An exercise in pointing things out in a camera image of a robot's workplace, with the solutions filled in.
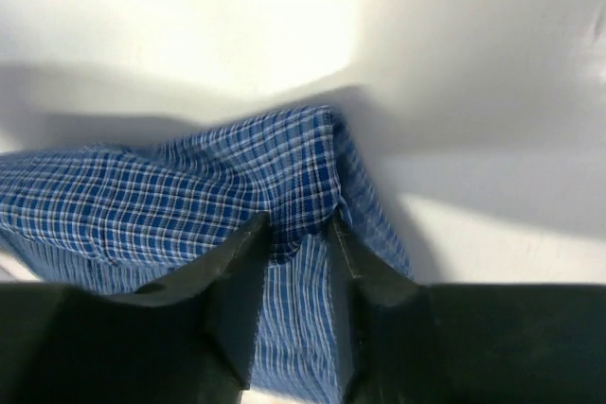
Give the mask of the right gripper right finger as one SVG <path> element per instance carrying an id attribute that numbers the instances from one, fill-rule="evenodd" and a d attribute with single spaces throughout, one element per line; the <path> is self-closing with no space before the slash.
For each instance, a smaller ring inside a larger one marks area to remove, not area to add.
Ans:
<path id="1" fill-rule="evenodd" d="M 344 403 L 601 403 L 605 289 L 419 285 L 328 226 Z"/>

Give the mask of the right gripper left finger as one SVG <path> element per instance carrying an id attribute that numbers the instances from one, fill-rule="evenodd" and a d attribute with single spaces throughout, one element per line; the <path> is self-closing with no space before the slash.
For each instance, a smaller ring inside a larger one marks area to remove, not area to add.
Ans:
<path id="1" fill-rule="evenodd" d="M 5 403 L 237 403 L 251 381 L 269 217 L 128 294 L 1 287 Z"/>

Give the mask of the blue checked long sleeve shirt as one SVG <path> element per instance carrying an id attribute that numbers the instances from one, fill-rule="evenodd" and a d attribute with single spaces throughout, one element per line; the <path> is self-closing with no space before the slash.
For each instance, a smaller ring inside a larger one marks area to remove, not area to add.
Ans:
<path id="1" fill-rule="evenodd" d="M 339 212 L 410 272 L 342 117 L 307 106 L 146 147 L 93 145 L 1 158 L 1 246 L 45 281 L 136 290 L 270 216 L 252 382 L 313 403 L 339 399 L 326 223 Z"/>

